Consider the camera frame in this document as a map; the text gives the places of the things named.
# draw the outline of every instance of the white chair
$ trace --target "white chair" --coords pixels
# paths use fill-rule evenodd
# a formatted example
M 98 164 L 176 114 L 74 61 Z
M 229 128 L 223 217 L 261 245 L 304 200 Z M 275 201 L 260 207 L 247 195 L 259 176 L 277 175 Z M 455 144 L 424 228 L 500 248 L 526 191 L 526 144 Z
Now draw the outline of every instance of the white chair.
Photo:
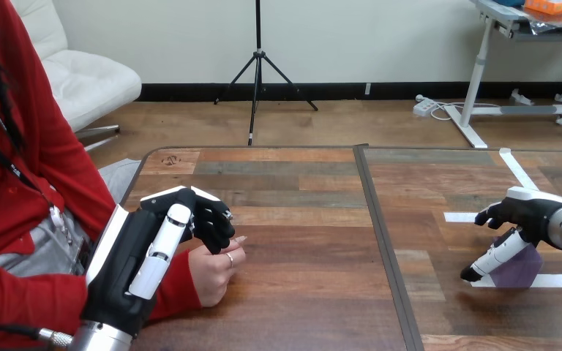
M 85 129 L 141 94 L 135 71 L 109 58 L 68 50 L 52 0 L 11 0 L 22 18 L 50 81 L 53 96 L 79 138 L 119 132 L 119 126 Z M 89 146 L 91 149 L 108 140 Z

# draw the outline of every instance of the power strip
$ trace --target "power strip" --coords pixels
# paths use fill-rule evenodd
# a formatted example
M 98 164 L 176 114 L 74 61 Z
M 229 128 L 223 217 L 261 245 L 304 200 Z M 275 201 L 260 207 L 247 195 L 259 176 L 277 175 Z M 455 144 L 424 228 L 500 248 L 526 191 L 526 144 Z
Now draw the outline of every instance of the power strip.
M 421 117 L 427 117 L 437 108 L 438 104 L 434 102 L 434 100 L 423 99 L 420 103 L 413 107 L 413 113 Z

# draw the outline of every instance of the desk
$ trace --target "desk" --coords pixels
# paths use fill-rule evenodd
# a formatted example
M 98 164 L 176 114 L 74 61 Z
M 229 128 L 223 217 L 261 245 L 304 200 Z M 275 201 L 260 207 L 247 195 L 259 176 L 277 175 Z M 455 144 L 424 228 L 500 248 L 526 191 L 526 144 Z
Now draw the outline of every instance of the desk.
M 528 28 L 528 15 L 512 7 L 499 5 L 493 0 L 471 0 L 481 13 L 481 19 L 485 23 L 482 45 L 479 48 L 475 67 L 471 75 L 471 83 L 468 87 L 466 100 L 462 113 L 454 106 L 446 106 L 445 111 L 452 121 L 462 132 L 464 137 L 474 148 L 487 148 L 486 143 L 477 135 L 471 127 L 471 116 L 502 116 L 502 115 L 562 115 L 562 105 L 551 106 L 503 106 L 503 107 L 474 107 L 479 84 L 482 81 L 486 65 L 490 37 L 494 31 L 498 31 L 507 39 L 514 41 L 537 41 L 537 42 L 562 42 L 561 33 L 537 34 L 528 33 L 523 29 Z
M 146 328 L 135 350 L 405 350 L 351 147 L 158 150 L 125 205 L 178 185 L 230 206 L 247 262 L 219 306 Z
M 512 155 L 562 195 L 562 152 Z M 247 263 L 219 306 L 147 327 L 134 350 L 562 350 L 562 287 L 459 279 L 501 232 L 443 212 L 518 185 L 497 151 L 165 148 L 123 204 L 178 185 L 231 207 Z M 562 274 L 562 252 L 540 251 L 541 273 Z

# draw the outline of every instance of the prosthetic hand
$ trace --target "prosthetic hand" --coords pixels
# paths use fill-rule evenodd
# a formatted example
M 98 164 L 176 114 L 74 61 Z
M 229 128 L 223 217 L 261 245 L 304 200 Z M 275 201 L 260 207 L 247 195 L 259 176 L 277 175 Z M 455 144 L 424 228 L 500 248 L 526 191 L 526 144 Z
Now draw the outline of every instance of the prosthetic hand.
M 194 236 L 218 253 L 235 233 L 231 219 L 222 201 L 183 186 L 144 197 L 131 214 L 117 206 L 88 267 L 83 324 L 68 350 L 129 350 L 178 244 Z
M 540 241 L 562 250 L 562 197 L 514 186 L 500 203 L 477 214 L 475 224 L 498 229 L 505 222 L 516 224 L 477 261 L 464 268 L 460 278 L 477 282 L 510 260 L 527 245 Z

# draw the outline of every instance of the ring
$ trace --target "ring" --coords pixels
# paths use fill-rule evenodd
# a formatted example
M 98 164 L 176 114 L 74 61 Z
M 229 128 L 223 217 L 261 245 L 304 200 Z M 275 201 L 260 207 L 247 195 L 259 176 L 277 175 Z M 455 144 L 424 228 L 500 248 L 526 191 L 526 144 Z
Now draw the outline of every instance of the ring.
M 229 257 L 229 262 L 231 262 L 231 266 L 229 268 L 233 268 L 233 257 L 231 257 L 229 252 L 226 252 L 225 254 L 227 255 L 227 257 Z

